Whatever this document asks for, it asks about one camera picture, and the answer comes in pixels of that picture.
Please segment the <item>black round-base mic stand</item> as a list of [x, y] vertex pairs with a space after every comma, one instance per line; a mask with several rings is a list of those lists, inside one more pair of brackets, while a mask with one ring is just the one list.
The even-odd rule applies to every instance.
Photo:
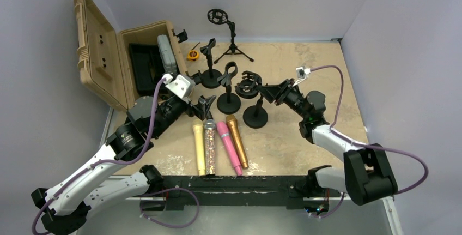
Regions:
[[202, 85], [208, 89], [214, 89], [220, 86], [217, 79], [222, 76], [222, 73], [214, 69], [213, 59], [212, 59], [212, 48], [216, 45], [216, 39], [212, 38], [209, 40], [209, 43], [200, 48], [200, 52], [206, 57], [208, 69], [201, 73], [200, 79]]

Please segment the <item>pink mic round-base stand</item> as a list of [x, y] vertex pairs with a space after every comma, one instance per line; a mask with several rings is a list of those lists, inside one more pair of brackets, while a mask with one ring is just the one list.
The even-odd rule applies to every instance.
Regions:
[[232, 93], [232, 78], [236, 76], [237, 73], [237, 64], [231, 61], [226, 64], [224, 73], [217, 78], [217, 82], [225, 88], [226, 92], [218, 97], [216, 104], [218, 110], [226, 115], [232, 115], [238, 112], [241, 107], [239, 96]]

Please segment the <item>cream beige microphone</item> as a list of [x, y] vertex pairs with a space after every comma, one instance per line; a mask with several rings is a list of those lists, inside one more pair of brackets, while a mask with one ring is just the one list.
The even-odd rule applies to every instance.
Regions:
[[199, 176], [206, 174], [205, 170], [205, 149], [204, 149], [204, 127], [200, 119], [195, 119], [192, 122], [192, 130], [194, 134], [194, 143], [196, 149], [197, 171]]

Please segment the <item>glitter microphone with grey head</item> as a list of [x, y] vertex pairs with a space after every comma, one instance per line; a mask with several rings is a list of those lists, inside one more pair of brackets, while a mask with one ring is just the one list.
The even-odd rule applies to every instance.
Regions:
[[215, 146], [215, 130], [216, 123], [213, 119], [208, 119], [204, 124], [205, 130], [205, 171], [207, 176], [216, 174], [216, 146]]

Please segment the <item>pink microphone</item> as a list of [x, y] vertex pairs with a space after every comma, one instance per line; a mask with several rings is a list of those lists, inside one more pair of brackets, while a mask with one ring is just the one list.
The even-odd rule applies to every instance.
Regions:
[[224, 121], [219, 121], [216, 123], [218, 134], [224, 144], [225, 150], [229, 157], [232, 168], [234, 169], [237, 176], [242, 176], [242, 168], [240, 164], [239, 157], [236, 153], [234, 142], [230, 135], [229, 129]]

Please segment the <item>gold microphone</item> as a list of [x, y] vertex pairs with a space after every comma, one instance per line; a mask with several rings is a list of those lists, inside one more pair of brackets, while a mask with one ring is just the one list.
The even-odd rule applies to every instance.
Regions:
[[242, 137], [239, 132], [239, 126], [238, 126], [238, 120], [234, 115], [227, 115], [226, 116], [226, 125], [232, 135], [234, 145], [235, 145], [235, 150], [238, 155], [241, 167], [243, 169], [248, 169], [249, 164], [248, 164], [248, 158], [247, 154], [245, 151], [244, 144], [242, 142]]

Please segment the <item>black tripod mic stand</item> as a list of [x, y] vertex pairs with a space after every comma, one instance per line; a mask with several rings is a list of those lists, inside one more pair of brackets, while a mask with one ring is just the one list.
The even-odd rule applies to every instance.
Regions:
[[251, 58], [249, 55], [245, 54], [243, 51], [241, 51], [235, 43], [235, 23], [229, 20], [229, 16], [224, 10], [216, 8], [210, 9], [207, 12], [207, 18], [209, 22], [215, 25], [227, 25], [230, 30], [230, 45], [228, 47], [228, 50], [225, 51], [221, 56], [219, 56], [218, 59], [214, 60], [214, 64], [217, 64], [219, 60], [225, 55], [243, 55], [246, 58], [248, 58], [250, 62], [254, 62], [254, 59]]

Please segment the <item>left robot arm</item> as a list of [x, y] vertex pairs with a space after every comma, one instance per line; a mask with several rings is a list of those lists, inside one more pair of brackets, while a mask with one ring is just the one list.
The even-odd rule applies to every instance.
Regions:
[[51, 188], [38, 188], [31, 194], [39, 209], [32, 223], [42, 223], [45, 234], [72, 234], [103, 208], [132, 196], [156, 196], [167, 193], [164, 177], [153, 165], [121, 181], [104, 185], [117, 171], [141, 160], [181, 115], [206, 119], [215, 96], [190, 99], [195, 82], [190, 77], [166, 73], [151, 96], [138, 98], [119, 126], [98, 151], [67, 179]]

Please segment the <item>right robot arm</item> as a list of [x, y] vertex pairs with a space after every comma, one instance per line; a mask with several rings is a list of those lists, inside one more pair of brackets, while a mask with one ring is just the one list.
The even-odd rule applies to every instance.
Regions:
[[378, 144], [358, 143], [335, 130], [325, 120], [322, 92], [310, 91], [304, 96], [293, 80], [260, 85], [257, 90], [269, 103], [286, 104], [301, 116], [301, 136], [343, 162], [342, 170], [331, 166], [311, 169], [306, 180], [310, 194], [319, 195], [326, 188], [334, 189], [348, 194], [361, 206], [397, 193], [398, 185], [385, 151]]

